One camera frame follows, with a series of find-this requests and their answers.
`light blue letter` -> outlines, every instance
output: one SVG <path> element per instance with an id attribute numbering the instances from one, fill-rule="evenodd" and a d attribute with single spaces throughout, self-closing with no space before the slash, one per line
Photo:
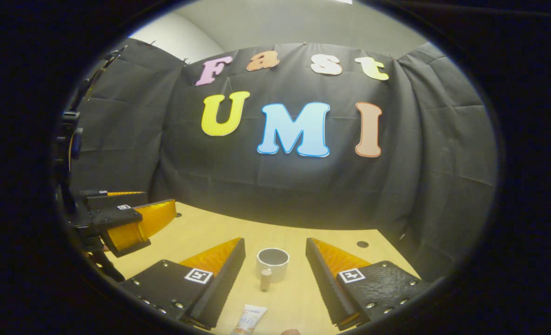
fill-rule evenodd
<path id="1" fill-rule="evenodd" d="M 323 102 L 310 102 L 292 121 L 292 117 L 283 104 L 269 104 L 263 107 L 265 113 L 265 132 L 263 143 L 257 147 L 262 154 L 275 154 L 280 147 L 276 144 L 276 133 L 285 153 L 290 153 L 296 140 L 302 134 L 302 143 L 298 146 L 299 155 L 326 157 L 329 148 L 325 146 L 325 115 L 329 105 Z"/>

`black fabric backdrop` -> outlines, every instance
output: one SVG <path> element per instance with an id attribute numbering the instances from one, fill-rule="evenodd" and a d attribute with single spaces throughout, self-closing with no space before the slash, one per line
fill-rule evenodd
<path id="1" fill-rule="evenodd" d="M 174 197 L 253 221 L 322 229 L 379 229 L 425 280 L 446 273 L 476 241 L 497 180 L 495 139 L 476 91 L 433 45 L 400 60 L 323 44 L 250 47 L 231 55 L 213 83 L 195 86 L 203 62 L 182 62 L 129 40 L 82 103 L 82 158 L 73 186 L 143 190 L 150 201 Z M 278 52 L 280 64 L 254 72 L 250 58 Z M 335 55 L 342 74 L 316 74 L 314 54 Z M 384 64 L 389 80 L 366 76 L 358 57 Z M 226 136 L 201 129 L 203 100 L 248 91 L 242 120 Z M 356 102 L 379 106 L 379 157 L 355 153 Z M 325 102 L 325 158 L 259 154 L 265 115 L 281 103 L 293 119 L 308 102 Z"/>

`table surface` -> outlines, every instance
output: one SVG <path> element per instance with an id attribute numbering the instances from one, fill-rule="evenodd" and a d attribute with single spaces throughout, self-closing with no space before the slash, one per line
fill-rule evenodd
<path id="1" fill-rule="evenodd" d="M 302 335 L 330 335 L 340 331 L 331 324 L 311 267 L 305 256 L 308 237 L 322 240 L 365 261 L 390 261 L 412 275 L 416 271 L 377 229 L 328 230 L 285 227 L 232 218 L 177 203 L 182 214 L 150 238 L 152 244 L 120 258 L 106 253 L 125 278 L 131 278 L 161 259 L 180 262 L 218 244 L 243 237 L 246 258 L 228 295 L 216 328 L 211 333 L 229 335 L 245 304 L 267 307 L 255 335 L 280 335 L 296 328 Z M 369 246 L 360 248 L 358 241 Z M 286 276 L 259 289 L 256 255 L 263 248 L 281 248 L 290 255 Z"/>

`white cup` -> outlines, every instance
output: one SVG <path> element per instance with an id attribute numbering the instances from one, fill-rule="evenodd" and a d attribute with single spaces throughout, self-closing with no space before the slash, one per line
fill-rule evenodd
<path id="1" fill-rule="evenodd" d="M 290 255 L 278 248 L 265 248 L 257 254 L 257 277 L 261 279 L 261 271 L 271 270 L 271 282 L 284 279 Z"/>

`pink letter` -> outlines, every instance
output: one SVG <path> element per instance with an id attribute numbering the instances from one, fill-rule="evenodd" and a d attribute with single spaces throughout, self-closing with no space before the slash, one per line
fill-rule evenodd
<path id="1" fill-rule="evenodd" d="M 203 68 L 201 79 L 199 79 L 199 81 L 195 83 L 195 86 L 201 86 L 214 82 L 214 74 L 216 74 L 216 76 L 220 75 L 222 73 L 222 70 L 224 70 L 224 63 L 229 64 L 231 62 L 231 56 L 206 61 L 205 63 L 203 63 L 205 67 Z"/>
<path id="2" fill-rule="evenodd" d="M 368 102 L 357 102 L 356 108 L 363 120 L 360 130 L 360 143 L 356 146 L 356 153 L 362 157 L 378 157 L 381 155 L 381 148 L 378 145 L 381 108 Z"/>

